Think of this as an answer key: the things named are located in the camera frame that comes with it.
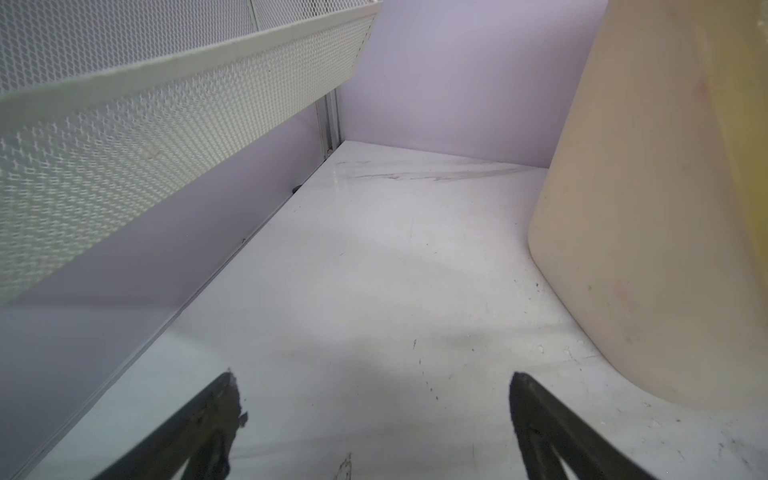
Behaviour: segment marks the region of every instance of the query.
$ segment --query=wall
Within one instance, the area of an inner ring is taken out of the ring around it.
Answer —
[[[321,150],[312,106],[0,310],[0,478],[86,406],[314,172]]]
[[[347,140],[547,167],[606,0],[385,0]]]

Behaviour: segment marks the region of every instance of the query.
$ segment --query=white marble countertop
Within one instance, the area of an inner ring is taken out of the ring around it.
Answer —
[[[768,411],[619,375],[531,260],[546,170],[347,141],[32,472],[87,478],[218,373],[250,415],[230,478],[525,478],[531,373],[659,478],[768,477]]]

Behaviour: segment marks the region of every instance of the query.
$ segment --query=white table surface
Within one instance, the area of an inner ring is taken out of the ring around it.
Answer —
[[[619,375],[528,252],[545,169],[347,141],[30,478],[88,478],[217,374],[250,420],[230,478],[525,478],[514,371],[659,478],[768,478],[768,410]]]

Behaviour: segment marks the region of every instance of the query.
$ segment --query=beige container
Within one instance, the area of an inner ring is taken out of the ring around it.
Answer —
[[[528,235],[611,364],[673,402],[768,405],[761,8],[612,0]]]

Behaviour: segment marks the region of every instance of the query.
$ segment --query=metal mesh shelf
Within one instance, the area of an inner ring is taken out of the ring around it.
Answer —
[[[9,5],[22,3],[3,2],[2,21],[9,22]],[[43,48],[36,60],[0,56],[0,302],[350,78],[380,6],[369,0],[254,0],[250,10],[238,0],[214,3],[227,14],[197,36],[179,31],[197,25],[182,13],[176,29],[153,31],[164,43],[136,39],[147,48],[115,46],[102,57],[85,49],[86,60],[76,68],[54,61],[58,47]],[[144,31],[135,27],[142,18],[154,25],[145,14],[124,22],[131,35]],[[260,15],[266,22],[260,27],[271,28],[256,31]],[[65,15],[60,23],[74,20]],[[80,22],[81,28],[90,25]],[[252,32],[241,35],[244,29]],[[0,33],[3,49],[20,48],[6,35]],[[225,39],[199,45],[220,40],[216,35]],[[126,61],[135,62],[121,66]]]

